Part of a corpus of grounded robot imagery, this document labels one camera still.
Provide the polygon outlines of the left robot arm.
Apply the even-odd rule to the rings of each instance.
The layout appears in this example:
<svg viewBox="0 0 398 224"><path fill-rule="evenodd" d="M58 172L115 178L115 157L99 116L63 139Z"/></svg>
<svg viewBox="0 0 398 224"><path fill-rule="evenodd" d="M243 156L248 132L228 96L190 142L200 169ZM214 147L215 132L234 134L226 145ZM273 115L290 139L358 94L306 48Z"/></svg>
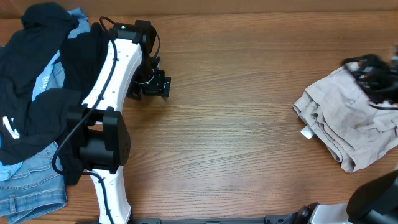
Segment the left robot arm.
<svg viewBox="0 0 398 224"><path fill-rule="evenodd" d="M67 114L67 140L91 177L98 199L98 223L132 223L127 201L124 165L129 159L131 138L123 120L124 100L145 96L167 99L172 79L159 68L160 37L149 21L114 23L108 53L96 83L80 106Z"/></svg>

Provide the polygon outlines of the beige cotton shorts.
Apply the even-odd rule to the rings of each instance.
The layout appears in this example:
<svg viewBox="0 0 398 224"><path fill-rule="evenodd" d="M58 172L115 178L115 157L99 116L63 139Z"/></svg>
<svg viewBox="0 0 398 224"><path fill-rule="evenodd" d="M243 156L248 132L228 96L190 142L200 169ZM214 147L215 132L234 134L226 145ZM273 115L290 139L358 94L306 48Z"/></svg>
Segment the beige cotton shorts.
<svg viewBox="0 0 398 224"><path fill-rule="evenodd" d="M312 83L293 109L348 173L397 146L397 112L377 110L346 69Z"/></svg>

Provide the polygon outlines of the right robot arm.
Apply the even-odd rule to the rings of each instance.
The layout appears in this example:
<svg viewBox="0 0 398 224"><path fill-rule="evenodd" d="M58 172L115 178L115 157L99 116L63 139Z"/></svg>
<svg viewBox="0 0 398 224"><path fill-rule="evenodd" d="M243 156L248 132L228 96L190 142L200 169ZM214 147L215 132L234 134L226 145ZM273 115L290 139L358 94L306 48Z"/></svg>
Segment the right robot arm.
<svg viewBox="0 0 398 224"><path fill-rule="evenodd" d="M307 87L293 109L302 134L318 137L348 173L364 169L397 147L397 57L344 59ZM397 172L360 186L348 202L312 203L282 223L396 223Z"/></svg>

